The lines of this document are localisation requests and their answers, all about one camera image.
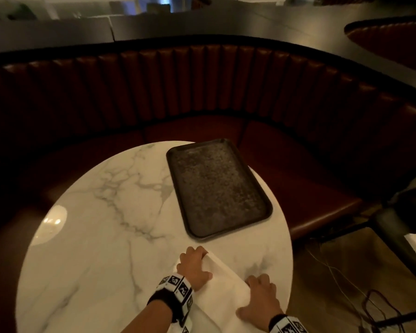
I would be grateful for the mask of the person's left hand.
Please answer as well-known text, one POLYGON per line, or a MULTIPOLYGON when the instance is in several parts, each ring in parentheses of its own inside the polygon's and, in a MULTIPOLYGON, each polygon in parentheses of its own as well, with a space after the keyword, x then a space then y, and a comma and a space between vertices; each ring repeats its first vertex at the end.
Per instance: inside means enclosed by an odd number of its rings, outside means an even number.
POLYGON ((179 263, 177 264, 177 273, 184 276, 193 291, 200 291, 207 282, 194 282, 194 274, 196 271, 204 271, 202 269, 203 258, 208 252, 202 246, 194 248, 189 246, 185 252, 179 256, 179 263))

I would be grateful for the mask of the person's right hand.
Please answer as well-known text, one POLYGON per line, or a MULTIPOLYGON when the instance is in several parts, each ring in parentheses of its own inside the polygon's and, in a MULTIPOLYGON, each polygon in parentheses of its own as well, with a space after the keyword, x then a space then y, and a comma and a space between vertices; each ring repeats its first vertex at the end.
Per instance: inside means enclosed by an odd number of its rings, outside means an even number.
POLYGON ((252 319, 244 322, 268 333, 270 320, 278 314, 285 314, 276 297, 277 287, 267 274, 250 275, 245 282, 250 289, 250 301, 245 307, 251 308, 252 319))

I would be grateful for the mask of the white cloth napkin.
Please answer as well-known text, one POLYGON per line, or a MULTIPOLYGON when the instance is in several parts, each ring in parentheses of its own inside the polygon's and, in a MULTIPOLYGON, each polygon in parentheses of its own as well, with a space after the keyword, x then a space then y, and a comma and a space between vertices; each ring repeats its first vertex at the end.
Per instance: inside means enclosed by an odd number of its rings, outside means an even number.
POLYGON ((183 324, 172 324, 168 333, 261 333, 236 316, 250 301, 248 285, 225 263, 209 252, 202 269, 213 277, 193 296, 193 305, 183 324))

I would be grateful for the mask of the person's left forearm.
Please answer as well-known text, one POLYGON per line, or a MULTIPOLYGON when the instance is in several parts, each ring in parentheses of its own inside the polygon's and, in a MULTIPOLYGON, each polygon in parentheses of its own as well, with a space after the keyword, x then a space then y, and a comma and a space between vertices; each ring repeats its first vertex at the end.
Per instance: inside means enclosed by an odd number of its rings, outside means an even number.
POLYGON ((171 308, 162 300, 154 300, 121 333, 167 333, 172 318, 171 308))

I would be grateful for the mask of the black white marker wristband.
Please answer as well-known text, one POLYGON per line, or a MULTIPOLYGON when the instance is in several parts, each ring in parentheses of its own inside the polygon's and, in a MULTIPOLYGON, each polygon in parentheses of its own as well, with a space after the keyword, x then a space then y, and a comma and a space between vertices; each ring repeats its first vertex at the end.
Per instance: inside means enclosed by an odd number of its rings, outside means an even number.
POLYGON ((161 301, 172 312, 172 324, 179 324, 183 333, 189 333, 192 325, 189 313, 193 306, 193 288, 187 278, 178 273, 164 277, 147 304, 161 301))
POLYGON ((309 333, 298 318, 286 314, 274 316, 268 325, 268 333, 309 333))

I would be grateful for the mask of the dark rectangular serving tray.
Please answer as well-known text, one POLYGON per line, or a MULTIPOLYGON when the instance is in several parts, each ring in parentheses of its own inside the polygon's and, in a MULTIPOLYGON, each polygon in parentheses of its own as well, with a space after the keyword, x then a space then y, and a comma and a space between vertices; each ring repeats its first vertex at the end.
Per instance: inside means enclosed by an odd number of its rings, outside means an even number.
POLYGON ((175 146, 166 153, 187 234, 207 241, 268 219, 273 206, 229 139, 175 146))

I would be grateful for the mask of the curved brown leather booth sofa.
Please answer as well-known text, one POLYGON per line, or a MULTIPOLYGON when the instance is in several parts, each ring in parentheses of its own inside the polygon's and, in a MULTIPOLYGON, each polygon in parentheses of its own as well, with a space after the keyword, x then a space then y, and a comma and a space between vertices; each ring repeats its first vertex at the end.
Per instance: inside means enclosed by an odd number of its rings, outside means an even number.
POLYGON ((416 100, 294 45, 198 37, 0 54, 0 173, 45 153, 94 166, 153 142, 225 138, 300 239, 416 175, 416 100))

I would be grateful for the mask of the black chair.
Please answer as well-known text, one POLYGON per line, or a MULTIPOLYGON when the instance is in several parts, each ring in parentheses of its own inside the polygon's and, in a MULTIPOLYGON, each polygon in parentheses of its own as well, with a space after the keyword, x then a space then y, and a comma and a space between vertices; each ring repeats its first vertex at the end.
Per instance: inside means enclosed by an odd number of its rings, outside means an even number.
POLYGON ((358 230, 370 228, 416 277, 416 252, 406 235, 416 234, 416 188, 401 193, 397 201, 363 223, 319 238, 325 243, 358 230))

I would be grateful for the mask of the dark grey booth ledge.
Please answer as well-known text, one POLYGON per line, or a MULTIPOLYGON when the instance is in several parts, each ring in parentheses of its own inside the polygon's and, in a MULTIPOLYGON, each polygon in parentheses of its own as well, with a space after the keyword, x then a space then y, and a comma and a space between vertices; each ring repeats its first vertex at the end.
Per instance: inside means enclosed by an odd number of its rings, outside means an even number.
POLYGON ((318 51, 325 57, 384 74, 416 89, 416 71, 367 51, 344 33, 355 22, 416 17, 416 7, 382 3, 272 6, 211 0, 199 10, 161 15, 52 21, 0 21, 0 66, 15 62, 99 55, 130 46, 269 40, 318 51))

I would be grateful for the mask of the brown leather booth backrest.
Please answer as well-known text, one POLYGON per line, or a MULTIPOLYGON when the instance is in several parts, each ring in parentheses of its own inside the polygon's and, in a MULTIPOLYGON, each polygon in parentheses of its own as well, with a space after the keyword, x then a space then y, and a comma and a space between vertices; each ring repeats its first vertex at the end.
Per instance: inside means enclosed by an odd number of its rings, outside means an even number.
POLYGON ((344 32, 362 48, 416 71, 416 15, 357 21, 344 32))

